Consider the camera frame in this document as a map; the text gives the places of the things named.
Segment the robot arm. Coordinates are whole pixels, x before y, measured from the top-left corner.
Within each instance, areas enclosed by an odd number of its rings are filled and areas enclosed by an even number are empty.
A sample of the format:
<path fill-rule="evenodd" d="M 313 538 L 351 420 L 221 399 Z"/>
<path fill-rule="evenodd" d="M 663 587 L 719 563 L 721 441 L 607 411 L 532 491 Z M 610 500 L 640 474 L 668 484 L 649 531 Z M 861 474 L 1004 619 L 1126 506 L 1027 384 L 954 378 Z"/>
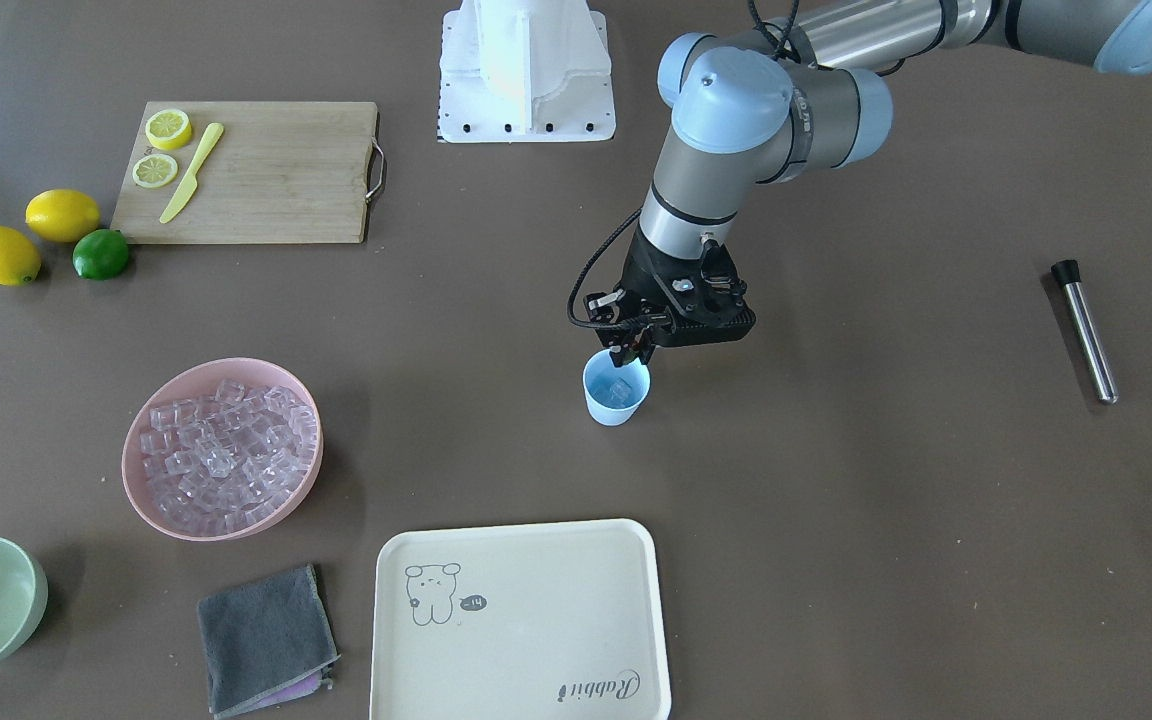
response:
<path fill-rule="evenodd" d="M 874 154 L 893 119 L 882 70 L 978 41 L 1142 76 L 1152 1 L 838 1 L 672 41 L 657 76 L 669 131 L 620 282 L 582 302 L 612 363 L 744 338 L 755 311 L 723 243 L 751 188 Z"/>

